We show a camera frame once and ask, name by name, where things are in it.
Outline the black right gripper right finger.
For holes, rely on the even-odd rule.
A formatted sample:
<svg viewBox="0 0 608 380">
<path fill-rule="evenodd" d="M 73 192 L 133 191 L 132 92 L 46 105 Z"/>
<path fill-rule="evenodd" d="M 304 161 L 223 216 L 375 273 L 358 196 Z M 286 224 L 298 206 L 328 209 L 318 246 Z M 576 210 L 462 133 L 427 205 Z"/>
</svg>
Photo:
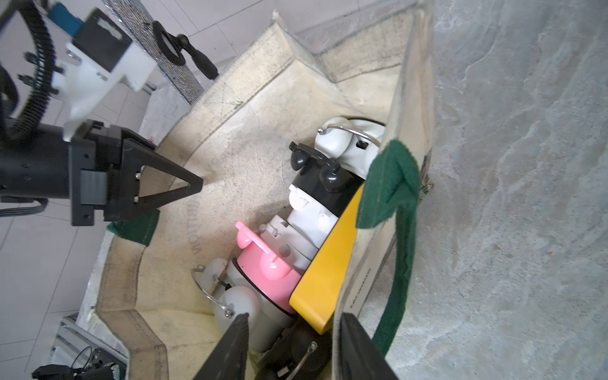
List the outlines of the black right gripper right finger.
<svg viewBox="0 0 608 380">
<path fill-rule="evenodd" d="M 340 317 L 338 378 L 397 380 L 397 375 L 352 313 L 343 313 Z"/>
</svg>

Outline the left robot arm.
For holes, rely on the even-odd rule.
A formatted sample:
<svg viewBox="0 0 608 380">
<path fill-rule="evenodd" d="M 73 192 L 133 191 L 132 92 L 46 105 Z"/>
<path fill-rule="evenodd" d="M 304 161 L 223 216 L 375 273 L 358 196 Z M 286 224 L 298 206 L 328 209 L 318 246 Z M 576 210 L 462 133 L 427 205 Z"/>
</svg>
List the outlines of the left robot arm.
<svg viewBox="0 0 608 380">
<path fill-rule="evenodd" d="M 15 16 L 32 38 L 24 58 L 34 71 L 22 76 L 25 100 L 1 73 L 2 217 L 36 215 L 66 199 L 74 226 L 93 225 L 96 211 L 123 222 L 201 191 L 201 177 L 149 140 L 91 118 L 116 85 L 141 90 L 155 70 L 133 35 L 98 8 L 80 20 L 58 3 L 10 1 L 2 25 Z"/>
</svg>

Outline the pink twin-bell alarm clock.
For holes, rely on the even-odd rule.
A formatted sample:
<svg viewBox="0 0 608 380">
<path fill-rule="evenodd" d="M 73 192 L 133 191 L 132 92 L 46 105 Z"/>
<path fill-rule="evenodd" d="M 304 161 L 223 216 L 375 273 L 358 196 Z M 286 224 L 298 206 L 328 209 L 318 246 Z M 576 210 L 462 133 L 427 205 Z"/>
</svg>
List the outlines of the pink twin-bell alarm clock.
<svg viewBox="0 0 608 380">
<path fill-rule="evenodd" d="M 237 265 L 244 276 L 277 307 L 295 314 L 290 298 L 302 275 L 244 223 L 237 221 L 235 226 L 238 229 L 237 245 L 242 249 Z"/>
</svg>

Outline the yellow square alarm clock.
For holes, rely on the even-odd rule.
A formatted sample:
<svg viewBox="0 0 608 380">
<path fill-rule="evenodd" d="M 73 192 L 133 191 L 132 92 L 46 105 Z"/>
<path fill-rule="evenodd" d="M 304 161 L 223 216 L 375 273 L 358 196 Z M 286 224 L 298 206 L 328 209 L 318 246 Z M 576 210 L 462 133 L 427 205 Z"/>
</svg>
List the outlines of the yellow square alarm clock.
<svg viewBox="0 0 608 380">
<path fill-rule="evenodd" d="M 357 190 L 289 300 L 299 317 L 319 335 L 333 327 L 337 301 L 357 239 L 356 220 L 363 192 L 364 187 Z"/>
</svg>

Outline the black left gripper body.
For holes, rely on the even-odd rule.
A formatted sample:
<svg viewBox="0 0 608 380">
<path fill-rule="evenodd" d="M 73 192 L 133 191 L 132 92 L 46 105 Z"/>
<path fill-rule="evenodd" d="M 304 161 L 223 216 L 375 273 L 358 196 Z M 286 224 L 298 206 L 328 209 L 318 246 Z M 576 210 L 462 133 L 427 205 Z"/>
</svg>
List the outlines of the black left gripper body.
<svg viewBox="0 0 608 380">
<path fill-rule="evenodd" d="M 120 173 L 124 143 L 131 140 L 150 150 L 156 146 L 128 128 L 86 120 L 68 143 L 69 199 L 71 223 L 93 226 L 96 210 L 104 221 L 126 221 L 131 213 L 120 213 Z"/>
</svg>

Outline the canvas bag with green handles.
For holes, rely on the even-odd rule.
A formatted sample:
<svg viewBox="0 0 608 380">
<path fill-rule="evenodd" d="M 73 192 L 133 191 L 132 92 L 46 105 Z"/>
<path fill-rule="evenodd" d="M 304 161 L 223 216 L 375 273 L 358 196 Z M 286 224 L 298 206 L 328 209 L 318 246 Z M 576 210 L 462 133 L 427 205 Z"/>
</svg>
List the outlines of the canvas bag with green handles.
<svg viewBox="0 0 608 380">
<path fill-rule="evenodd" d="M 204 178 L 161 208 L 148 245 L 107 233 L 91 276 L 92 315 L 126 351 L 129 379 L 191 379 L 219 340 L 192 268 L 236 250 L 238 220 L 287 202 L 288 144 L 332 117 L 386 125 L 383 149 L 408 148 L 423 177 L 432 152 L 433 2 L 409 1 L 312 53 L 279 18 L 161 142 Z"/>
</svg>

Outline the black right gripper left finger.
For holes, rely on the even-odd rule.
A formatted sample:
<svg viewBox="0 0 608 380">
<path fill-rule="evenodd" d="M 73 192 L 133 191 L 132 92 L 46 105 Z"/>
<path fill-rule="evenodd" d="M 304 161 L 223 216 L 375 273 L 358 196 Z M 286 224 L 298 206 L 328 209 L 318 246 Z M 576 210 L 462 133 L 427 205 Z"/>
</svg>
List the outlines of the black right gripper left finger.
<svg viewBox="0 0 608 380">
<path fill-rule="evenodd" d="M 249 350 L 249 314 L 234 318 L 194 380 L 243 380 L 245 379 L 247 352 Z"/>
</svg>

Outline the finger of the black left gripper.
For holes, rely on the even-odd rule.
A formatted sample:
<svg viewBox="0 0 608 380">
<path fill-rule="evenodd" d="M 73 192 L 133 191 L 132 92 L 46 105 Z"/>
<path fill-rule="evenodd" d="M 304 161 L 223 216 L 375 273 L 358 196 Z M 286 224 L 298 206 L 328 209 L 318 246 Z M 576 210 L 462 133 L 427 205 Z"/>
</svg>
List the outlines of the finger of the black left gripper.
<svg viewBox="0 0 608 380">
<path fill-rule="evenodd" d="M 127 139 L 120 168 L 120 219 L 131 220 L 199 193 L 203 184 L 196 174 Z"/>
</svg>

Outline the small black alarm clock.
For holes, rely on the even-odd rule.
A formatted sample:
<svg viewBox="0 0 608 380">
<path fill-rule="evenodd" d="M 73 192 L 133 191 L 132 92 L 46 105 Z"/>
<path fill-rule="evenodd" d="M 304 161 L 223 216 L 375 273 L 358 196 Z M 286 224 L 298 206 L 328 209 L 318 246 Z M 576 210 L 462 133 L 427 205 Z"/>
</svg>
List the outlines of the small black alarm clock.
<svg viewBox="0 0 608 380">
<path fill-rule="evenodd" d="M 265 354 L 256 379 L 318 379 L 332 357 L 332 335 L 317 333 L 303 318 Z"/>
</svg>

